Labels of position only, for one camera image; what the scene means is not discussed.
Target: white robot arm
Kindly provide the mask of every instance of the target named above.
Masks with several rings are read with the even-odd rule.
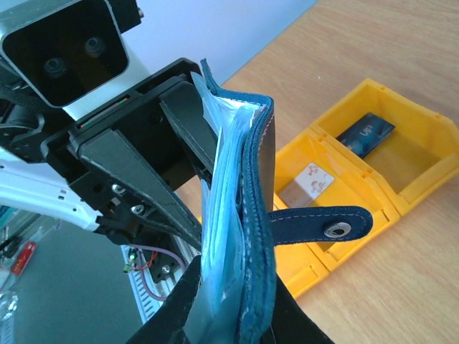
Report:
[[[0,204],[95,231],[102,214],[88,206],[47,163],[28,164],[0,148]]]

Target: camera lens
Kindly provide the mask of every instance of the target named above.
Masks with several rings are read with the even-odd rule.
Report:
[[[56,79],[61,77],[67,71],[64,61],[59,57],[54,57],[47,60],[44,63],[44,71],[48,74],[49,77]]]
[[[91,57],[99,57],[105,51],[105,43],[99,37],[91,37],[85,44],[86,52]]]

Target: white card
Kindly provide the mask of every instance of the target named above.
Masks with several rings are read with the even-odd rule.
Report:
[[[332,175],[315,163],[310,163],[279,194],[290,208],[310,206],[333,183]]]

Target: screw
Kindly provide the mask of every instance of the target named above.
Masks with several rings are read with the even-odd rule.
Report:
[[[352,230],[350,224],[346,222],[338,222],[336,224],[332,224],[331,226],[325,229],[324,234],[329,238],[341,238],[347,235]]]
[[[119,186],[118,184],[113,184],[112,190],[115,194],[118,194],[118,195],[124,194],[126,192],[126,189]]]
[[[163,274],[168,274],[171,272],[171,268],[169,265],[164,265],[162,268],[161,268],[161,271],[163,272]]]
[[[154,113],[150,117],[150,121],[151,121],[152,124],[159,124],[159,123],[161,123],[162,120],[163,120],[163,118],[161,117],[161,114],[159,114],[159,113]]]
[[[139,204],[139,205],[137,205],[137,206],[133,206],[133,207],[131,208],[131,211],[132,211],[132,213],[135,214],[135,215],[141,215],[141,214],[143,214],[143,212],[145,211],[145,206],[142,205],[142,204]]]

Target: white wall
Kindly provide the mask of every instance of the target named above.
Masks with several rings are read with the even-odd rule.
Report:
[[[223,83],[315,0],[137,0],[145,18],[127,43],[151,73],[206,57]]]

